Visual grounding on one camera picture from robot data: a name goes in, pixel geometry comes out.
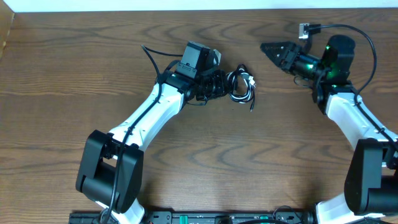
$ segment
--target table surface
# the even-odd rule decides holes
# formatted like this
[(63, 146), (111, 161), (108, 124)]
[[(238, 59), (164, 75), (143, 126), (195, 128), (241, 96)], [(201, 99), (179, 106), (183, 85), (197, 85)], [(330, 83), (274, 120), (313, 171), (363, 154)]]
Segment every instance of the table surface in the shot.
[[(174, 210), (264, 211), (311, 207), (343, 191), (353, 155), (340, 129), (259, 50), (298, 41), (298, 23), (344, 23), (374, 40), (378, 68), (367, 107), (398, 132), (398, 10), (82, 12), (17, 14), (0, 61), (0, 223), (66, 223), (99, 207), (75, 190), (85, 140), (124, 121), (149, 95), (154, 68), (140, 45), (182, 53), (188, 40), (222, 53), (221, 68), (244, 63), (256, 107), (228, 97), (186, 106), (145, 154), (139, 201)], [(350, 78), (372, 69), (360, 34)], [(160, 68), (174, 58), (154, 55)]]

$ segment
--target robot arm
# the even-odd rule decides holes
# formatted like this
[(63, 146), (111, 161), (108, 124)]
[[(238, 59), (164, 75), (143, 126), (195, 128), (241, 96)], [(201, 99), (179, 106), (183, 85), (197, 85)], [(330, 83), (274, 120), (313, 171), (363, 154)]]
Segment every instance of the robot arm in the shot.
[[(76, 189), (95, 201), (103, 208), (111, 207), (112, 215), (120, 224), (139, 224), (144, 215), (143, 207), (136, 197), (142, 180), (144, 152), (162, 126), (194, 97), (198, 101), (219, 98), (230, 94), (231, 99), (238, 86), (237, 76), (241, 76), (248, 92), (240, 96), (237, 102), (254, 106), (254, 80), (244, 65), (235, 72), (225, 74), (217, 70), (221, 54), (217, 50), (189, 42), (181, 61), (174, 60), (160, 74), (159, 69), (142, 46), (157, 70), (157, 83), (143, 104), (119, 126), (108, 133), (94, 131), (86, 141), (80, 162)], [(104, 162), (116, 159), (116, 168)], [(107, 222), (99, 217), (100, 222)]]
[(364, 217), (381, 217), (398, 213), (398, 174), (382, 176), (382, 165), (397, 170), (397, 138), (365, 107), (359, 92), (348, 80), (354, 58), (355, 42), (345, 35), (332, 36), (322, 58), (308, 54), (312, 38), (320, 28), (347, 27), (301, 24), (300, 38), (304, 47), (293, 42), (263, 43), (261, 50), (286, 73), (307, 80), (312, 98), (333, 120), (354, 149), (345, 181), (345, 192), (329, 201), (320, 202), (314, 213), (317, 223), (351, 223)]
[[(362, 102), (362, 98), (358, 96), (358, 102), (365, 112), (375, 121), (378, 126), (384, 128), (392, 139), (397, 139), (398, 136), (386, 129), (384, 125), (367, 109)], [(347, 140), (355, 149), (360, 139), (377, 139), (380, 142), (387, 142), (388, 140), (369, 122), (367, 118), (360, 112), (354, 102), (354, 93), (337, 93), (329, 96), (326, 106), (326, 115), (334, 121), (341, 129)]]
[[(138, 116), (156, 100), (158, 92), (159, 85), (156, 84), (146, 101), (143, 102), (127, 120), (109, 131), (109, 134), (113, 134), (112, 138), (114, 140), (122, 142), (128, 127), (130, 127)], [(131, 146), (135, 144), (138, 146), (138, 150), (145, 152), (149, 143), (160, 131), (162, 126), (182, 109), (183, 101), (184, 94), (178, 92), (177, 88), (166, 83), (162, 84), (162, 94), (158, 103), (137, 123), (132, 130), (131, 136), (127, 139), (126, 145)], [(124, 181), (128, 178), (129, 176), (127, 174), (127, 177), (120, 177), (119, 180)], [(132, 178), (132, 181), (141, 182), (141, 177)], [(107, 205), (100, 201), (96, 201), (96, 203), (103, 208), (108, 208)], [(121, 213), (112, 212), (112, 215), (120, 224), (139, 224), (144, 216), (144, 208), (139, 204), (138, 200), (135, 199), (127, 211), (121, 211)]]

